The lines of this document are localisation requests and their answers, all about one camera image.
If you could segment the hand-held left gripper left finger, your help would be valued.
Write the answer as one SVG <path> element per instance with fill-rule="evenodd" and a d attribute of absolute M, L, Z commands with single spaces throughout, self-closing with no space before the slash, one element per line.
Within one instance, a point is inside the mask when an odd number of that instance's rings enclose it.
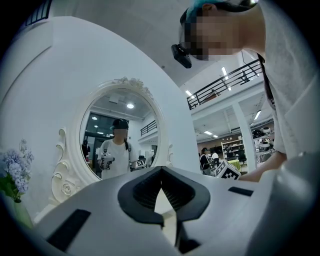
<path fill-rule="evenodd" d="M 139 223 L 120 207 L 118 192 L 127 182 L 151 171 L 141 169 L 100 180 L 60 203 L 35 226 L 35 242 L 46 256 L 174 256 L 176 249 L 158 224 Z M 76 210 L 89 212 L 75 237 L 61 229 Z"/>

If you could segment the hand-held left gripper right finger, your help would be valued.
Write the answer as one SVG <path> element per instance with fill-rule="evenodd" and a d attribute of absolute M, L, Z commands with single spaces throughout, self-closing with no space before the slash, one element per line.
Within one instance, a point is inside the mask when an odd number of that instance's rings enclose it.
<path fill-rule="evenodd" d="M 259 182 L 162 167 L 161 186 L 177 218 L 176 246 L 163 256 L 251 256 L 254 233 L 270 199 L 273 171 Z"/>

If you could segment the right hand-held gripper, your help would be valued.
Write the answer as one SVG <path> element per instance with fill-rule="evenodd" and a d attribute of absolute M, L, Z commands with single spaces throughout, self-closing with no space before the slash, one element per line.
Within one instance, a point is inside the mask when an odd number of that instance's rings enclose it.
<path fill-rule="evenodd" d="M 215 170 L 215 176 L 220 179 L 238 180 L 241 173 L 234 165 L 226 160 L 222 160 Z"/>

